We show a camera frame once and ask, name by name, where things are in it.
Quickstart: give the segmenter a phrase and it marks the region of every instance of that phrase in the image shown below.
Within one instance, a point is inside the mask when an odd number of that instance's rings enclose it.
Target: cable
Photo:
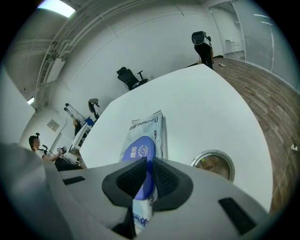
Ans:
[[[279,187],[279,184],[281,183],[281,181],[282,181],[282,179],[283,179],[283,176],[285,175],[286,164],[287,164],[287,159],[288,159],[289,154],[290,154],[290,150],[291,150],[291,147],[289,148],[289,151],[287,152],[287,156],[286,156],[286,160],[285,160],[285,169],[284,169],[283,174],[282,174],[282,176],[281,176],[281,179],[280,179],[279,183],[277,184],[277,187],[276,187],[276,189],[275,189],[275,191],[274,191],[274,193],[273,193],[273,195],[272,195],[272,198],[273,198],[273,196],[275,195],[275,193],[276,193],[276,191],[277,191],[277,189],[278,189],[278,187]]]

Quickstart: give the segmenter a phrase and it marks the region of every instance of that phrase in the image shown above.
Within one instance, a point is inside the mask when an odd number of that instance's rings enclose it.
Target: wall outlet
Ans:
[[[291,149],[292,149],[293,151],[298,151],[298,147],[295,146],[295,145],[292,145],[292,146],[291,146]]]

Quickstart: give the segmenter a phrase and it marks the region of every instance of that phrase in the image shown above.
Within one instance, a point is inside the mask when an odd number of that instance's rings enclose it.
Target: wooden floor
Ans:
[[[244,98],[263,130],[273,168],[270,212],[280,210],[287,205],[300,175],[300,154],[289,152],[294,140],[300,143],[300,96],[257,67],[230,59],[214,61],[214,70]],[[219,63],[224,63],[225,67],[220,67]]]

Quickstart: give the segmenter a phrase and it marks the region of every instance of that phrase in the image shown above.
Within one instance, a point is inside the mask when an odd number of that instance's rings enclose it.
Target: black office chair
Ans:
[[[130,69],[126,69],[126,67],[122,67],[119,71],[117,71],[117,74],[119,74],[118,78],[124,82],[128,86],[129,91],[131,91],[132,89],[135,89],[148,81],[148,79],[143,79],[141,72],[142,71],[137,73],[141,76],[142,80],[140,82],[133,75]]]

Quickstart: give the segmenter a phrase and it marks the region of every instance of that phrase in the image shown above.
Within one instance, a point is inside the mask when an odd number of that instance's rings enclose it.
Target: white wall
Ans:
[[[47,126],[51,119],[53,119],[60,125],[55,132]],[[43,108],[29,121],[27,127],[25,128],[22,134],[19,144],[22,147],[30,149],[28,142],[29,137],[35,135],[36,133],[40,133],[40,148],[43,148],[42,145],[46,145],[48,148],[51,148],[53,143],[59,136],[60,132],[64,128],[65,124],[66,119],[62,119],[54,110],[51,110],[49,108]]]
[[[241,30],[239,24],[235,23],[235,19],[233,14],[228,10],[214,7],[210,9],[212,14],[216,20],[218,29],[220,31],[220,37],[222,39],[222,44],[225,53],[234,52],[234,48],[230,43],[226,43],[226,40],[230,40],[232,42],[240,43],[240,48],[235,47],[235,51],[243,51],[244,50],[244,42],[241,35]]]
[[[0,103],[0,141],[18,143],[34,109],[28,105],[3,66],[0,69]]]
[[[193,64],[198,59],[191,41],[195,31],[206,31],[214,55],[223,55],[219,34],[208,9],[185,3],[153,2],[122,11],[79,42],[66,57],[66,64],[53,89],[50,104],[67,116],[70,103],[85,117],[92,115],[88,100],[98,98],[101,113],[110,102],[128,92],[116,71],[125,66],[134,74],[154,78]],[[64,130],[73,136],[72,120]]]

